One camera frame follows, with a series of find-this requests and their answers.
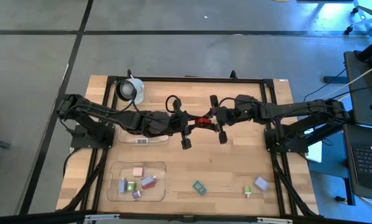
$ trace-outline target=concrete floor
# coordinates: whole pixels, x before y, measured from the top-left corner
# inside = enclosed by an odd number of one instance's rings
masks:
[[[78,30],[86,2],[0,0],[0,29]],[[352,3],[295,0],[101,0],[94,2],[86,29],[334,31],[360,19],[350,16],[351,9]],[[0,35],[0,139],[12,142],[9,150],[0,149],[0,215],[16,212],[74,40],[73,35]],[[370,43],[356,36],[84,36],[67,93],[84,94],[90,75],[125,75],[128,68],[135,75],[200,77],[228,77],[234,69],[243,78],[287,78],[294,101],[302,101],[323,85],[323,76],[343,69],[344,51]],[[54,211],[70,140],[57,125],[31,213]],[[322,215],[372,222],[372,207],[364,202],[348,207],[333,201],[344,194],[341,179],[312,174],[312,180]]]

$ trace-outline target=desk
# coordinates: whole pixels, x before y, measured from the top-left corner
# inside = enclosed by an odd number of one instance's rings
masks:
[[[106,88],[107,76],[90,77],[85,97],[101,103]],[[191,114],[205,114],[210,107],[210,95],[235,97],[251,95],[261,99],[260,87],[252,83],[202,83],[202,82],[144,82],[145,98],[138,105],[140,110],[164,110],[165,99],[177,95],[182,100],[182,109]],[[277,103],[292,103],[287,80],[274,80]],[[109,102],[114,95],[111,86]],[[125,102],[118,101],[117,110]],[[234,107],[232,101],[224,102]],[[295,118],[284,119],[284,123]],[[270,154],[266,151],[263,130],[265,126],[253,122],[225,127],[228,143],[219,144],[217,133],[198,129],[190,135],[192,148],[182,150],[180,135],[169,138],[164,146],[135,146],[116,141],[109,150],[101,187],[98,212],[111,213],[156,213],[194,215],[278,215],[276,190]],[[66,174],[57,203],[57,208],[66,206],[83,185],[90,161],[91,149],[80,149],[67,164]],[[111,202],[107,199],[110,165],[116,161],[138,162],[163,161],[166,164],[165,198],[161,202]],[[292,183],[303,201],[318,212],[307,162],[298,154],[288,153]],[[261,192],[253,185],[258,176],[270,181],[269,188]],[[200,196],[192,187],[199,180],[205,184],[207,193]],[[252,195],[246,199],[242,187],[250,185]],[[87,208],[91,208],[95,188],[92,186]],[[290,213],[286,188],[282,193],[286,212]]]

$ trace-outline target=red object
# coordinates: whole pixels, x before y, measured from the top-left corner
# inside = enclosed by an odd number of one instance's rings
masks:
[[[142,186],[142,189],[148,189],[148,188],[151,188],[151,187],[154,187],[155,186],[155,182],[151,183],[151,184],[147,184],[145,186]]]
[[[195,124],[212,124],[212,121],[210,119],[206,118],[198,118],[194,121]]]

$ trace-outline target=wooden table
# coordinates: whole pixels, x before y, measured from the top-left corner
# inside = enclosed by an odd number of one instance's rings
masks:
[[[107,76],[90,77],[85,98],[101,103],[106,88]],[[251,83],[190,83],[190,82],[144,82],[145,98],[140,110],[164,110],[165,99],[177,95],[182,100],[182,109],[190,114],[205,114],[210,107],[210,95],[235,97],[239,94],[261,99],[258,84]],[[274,80],[278,104],[292,103],[287,80]],[[109,102],[114,95],[111,87]],[[124,108],[125,102],[117,103],[117,109]],[[233,108],[232,101],[224,102]],[[284,123],[292,123],[295,118],[286,118]],[[194,215],[267,215],[279,214],[273,169],[270,154],[266,151],[263,129],[265,126],[244,122],[232,127],[224,127],[228,135],[227,144],[219,144],[218,134],[204,129],[195,129],[190,135],[192,148],[182,150],[180,134],[169,138],[166,145],[135,146],[120,143],[114,137],[109,150],[99,212],[111,213],[159,213]],[[90,161],[91,149],[81,149],[68,161],[66,174],[57,203],[57,208],[66,206],[83,185]],[[308,165],[296,153],[288,153],[292,183],[304,202],[314,212],[318,212]],[[123,162],[165,162],[167,173],[165,198],[161,202],[111,202],[107,198],[110,165]],[[258,177],[268,180],[269,188],[262,192],[253,185]],[[205,184],[207,193],[200,196],[192,187],[199,180]],[[243,186],[250,185],[252,195],[245,198]],[[286,212],[290,213],[286,188],[283,186]],[[91,208],[95,187],[92,186],[87,208]]]

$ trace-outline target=small toy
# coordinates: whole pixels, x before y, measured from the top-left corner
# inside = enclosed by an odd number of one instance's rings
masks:
[[[127,190],[127,181],[123,177],[121,180],[118,182],[118,193],[126,193]]]
[[[136,190],[136,191],[132,192],[132,197],[134,197],[134,199],[139,198],[139,197],[142,197],[141,191],[140,190]]]
[[[143,177],[143,167],[134,167],[133,176]]]
[[[269,182],[267,182],[264,178],[259,176],[255,180],[255,185],[257,187],[259,187],[259,189],[261,189],[262,191],[265,191],[267,189],[267,187],[269,186]]]
[[[152,175],[147,176],[146,178],[143,178],[141,180],[142,188],[145,189],[146,187],[147,188],[153,187],[155,181],[156,181],[156,177],[153,177]]]
[[[196,181],[196,183],[193,184],[193,188],[196,189],[200,195],[205,195],[205,192],[207,191],[204,185],[202,185],[199,181]]]
[[[251,194],[251,187],[250,186],[244,186],[244,194],[247,198],[249,198],[249,195]]]
[[[133,191],[133,190],[135,190],[135,189],[136,189],[136,183],[133,182],[133,181],[129,181],[129,182],[128,182],[128,189],[127,189],[127,190],[129,190],[129,191]]]

